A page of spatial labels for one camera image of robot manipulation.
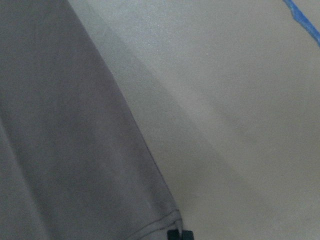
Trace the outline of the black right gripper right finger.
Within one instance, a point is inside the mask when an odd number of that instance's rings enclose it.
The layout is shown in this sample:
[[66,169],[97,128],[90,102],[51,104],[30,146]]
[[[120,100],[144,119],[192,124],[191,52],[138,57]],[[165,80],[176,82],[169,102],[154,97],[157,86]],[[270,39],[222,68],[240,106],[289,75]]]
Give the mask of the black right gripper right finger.
[[182,240],[194,240],[194,233],[191,230],[183,230],[181,233]]

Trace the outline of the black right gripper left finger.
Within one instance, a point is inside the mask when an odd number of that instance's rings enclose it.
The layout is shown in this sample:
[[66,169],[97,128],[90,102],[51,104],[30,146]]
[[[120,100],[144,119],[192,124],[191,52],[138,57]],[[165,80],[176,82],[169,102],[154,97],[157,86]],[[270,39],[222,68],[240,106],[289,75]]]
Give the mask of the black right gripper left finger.
[[167,231],[167,239],[168,240],[180,240],[180,232],[178,229],[170,229]]

